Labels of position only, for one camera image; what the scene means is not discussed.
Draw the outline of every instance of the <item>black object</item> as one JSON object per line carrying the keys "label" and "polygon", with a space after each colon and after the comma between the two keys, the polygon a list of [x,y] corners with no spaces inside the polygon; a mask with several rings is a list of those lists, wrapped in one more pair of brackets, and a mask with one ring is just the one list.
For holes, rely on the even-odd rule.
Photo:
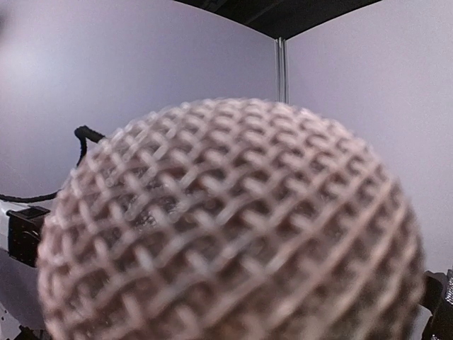
{"label": "black object", "polygon": [[[100,134],[99,132],[96,132],[95,130],[90,129],[88,126],[85,126],[85,125],[75,129],[74,134],[80,141],[80,157],[79,157],[79,160],[76,165],[76,166],[79,166],[80,162],[82,162],[82,159],[85,157],[87,149],[88,149],[87,145],[86,145],[86,140],[90,140],[92,142],[98,143],[105,136]],[[15,203],[36,203],[36,202],[44,202],[45,200],[53,200],[55,197],[57,197],[57,194],[58,194],[58,191],[55,191],[54,193],[49,193],[47,195],[40,195],[40,196],[27,197],[27,198],[0,194],[0,200],[4,200],[5,202],[15,202]]]}
{"label": "black object", "polygon": [[176,0],[216,13],[277,39],[290,39],[317,25],[380,0]]}
{"label": "black object", "polygon": [[14,340],[39,340],[39,338],[33,334],[31,329],[24,326],[19,326],[19,329],[21,332],[16,338],[14,338]]}
{"label": "black object", "polygon": [[36,267],[38,244],[44,217],[50,211],[41,207],[29,207],[20,211],[9,210],[8,253],[30,267]]}
{"label": "black object", "polygon": [[423,331],[422,340],[431,340],[435,335],[441,340],[453,340],[453,305],[445,300],[448,277],[444,273],[425,272],[425,296],[420,303],[431,311]]}

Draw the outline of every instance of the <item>gray wall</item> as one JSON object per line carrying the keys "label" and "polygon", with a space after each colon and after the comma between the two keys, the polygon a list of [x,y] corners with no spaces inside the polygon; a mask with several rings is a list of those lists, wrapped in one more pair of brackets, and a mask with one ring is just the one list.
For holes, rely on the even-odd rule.
{"label": "gray wall", "polygon": [[[0,193],[59,188],[79,157],[73,130],[105,134],[183,101],[275,98],[272,39],[169,0],[4,1]],[[35,271],[0,254],[0,301],[42,325]]]}
{"label": "gray wall", "polygon": [[412,199],[427,268],[445,272],[453,264],[452,1],[384,0],[292,38],[288,58],[290,101],[374,145]]}

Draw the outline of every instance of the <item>wall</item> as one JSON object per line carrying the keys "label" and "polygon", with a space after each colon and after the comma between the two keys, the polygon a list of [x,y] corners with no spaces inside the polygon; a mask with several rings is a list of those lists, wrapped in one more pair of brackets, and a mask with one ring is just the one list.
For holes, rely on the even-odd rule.
{"label": "wall", "polygon": [[[169,0],[0,0],[0,193],[59,188],[73,131],[109,134],[164,106],[275,98],[272,39]],[[35,271],[0,254],[0,302],[42,324]]]}
{"label": "wall", "polygon": [[427,268],[442,272],[453,264],[452,32],[451,0],[386,0],[287,46],[290,101],[374,145],[411,197]]}

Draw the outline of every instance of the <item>black bracket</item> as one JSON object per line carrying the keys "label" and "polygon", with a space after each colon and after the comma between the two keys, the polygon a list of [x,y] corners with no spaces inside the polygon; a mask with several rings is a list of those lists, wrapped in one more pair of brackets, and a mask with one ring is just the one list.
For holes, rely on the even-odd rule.
{"label": "black bracket", "polygon": [[8,253],[10,257],[27,266],[36,267],[41,229],[44,217],[49,212],[48,209],[41,207],[6,212],[9,216]]}
{"label": "black bracket", "polygon": [[431,340],[435,335],[441,340],[453,340],[453,305],[445,300],[448,277],[444,273],[425,272],[425,296],[420,303],[431,311],[423,331],[422,340]]}

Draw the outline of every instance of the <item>microphone grille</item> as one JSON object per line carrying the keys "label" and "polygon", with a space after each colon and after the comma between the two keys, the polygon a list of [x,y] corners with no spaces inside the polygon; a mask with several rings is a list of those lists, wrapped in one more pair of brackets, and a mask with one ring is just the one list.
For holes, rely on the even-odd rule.
{"label": "microphone grille", "polygon": [[258,99],[184,103],[89,152],[42,232],[59,339],[402,339],[418,226],[361,139]]}

